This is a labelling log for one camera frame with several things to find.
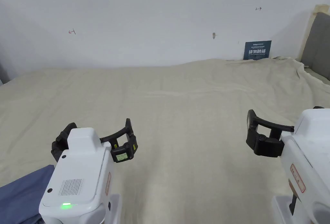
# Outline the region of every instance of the bed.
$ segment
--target bed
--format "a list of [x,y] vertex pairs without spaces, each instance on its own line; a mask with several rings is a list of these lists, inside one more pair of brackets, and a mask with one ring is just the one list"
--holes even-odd
[[269,223],[273,195],[292,193],[279,159],[246,145],[247,112],[293,125],[329,100],[294,59],[33,72],[0,87],[0,186],[55,165],[51,144],[70,122],[103,137],[129,117],[139,149],[112,185],[122,223]]

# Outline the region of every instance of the blue cloth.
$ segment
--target blue cloth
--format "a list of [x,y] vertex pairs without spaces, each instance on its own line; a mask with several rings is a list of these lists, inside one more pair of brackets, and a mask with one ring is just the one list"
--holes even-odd
[[0,187],[0,222],[39,223],[39,204],[53,171],[54,166],[49,165]]

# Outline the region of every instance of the blue sign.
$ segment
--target blue sign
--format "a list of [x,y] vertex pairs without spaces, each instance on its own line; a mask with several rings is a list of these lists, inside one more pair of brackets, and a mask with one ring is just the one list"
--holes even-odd
[[272,41],[246,42],[243,60],[268,58],[271,43]]

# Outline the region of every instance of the gray headboard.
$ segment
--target gray headboard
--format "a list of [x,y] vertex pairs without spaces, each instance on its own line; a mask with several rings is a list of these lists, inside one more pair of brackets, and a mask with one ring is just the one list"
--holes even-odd
[[330,15],[317,13],[301,62],[330,80]]

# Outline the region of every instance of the wrinkled sheet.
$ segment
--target wrinkled sheet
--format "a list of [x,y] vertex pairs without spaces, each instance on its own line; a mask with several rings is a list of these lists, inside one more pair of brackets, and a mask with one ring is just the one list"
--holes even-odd
[[246,145],[247,112],[294,125],[315,105],[330,108],[330,86],[293,59],[30,73],[0,87],[0,185],[55,164],[70,122],[103,137],[129,117],[139,148],[115,165],[121,223],[269,223],[273,195],[292,193],[280,160]]

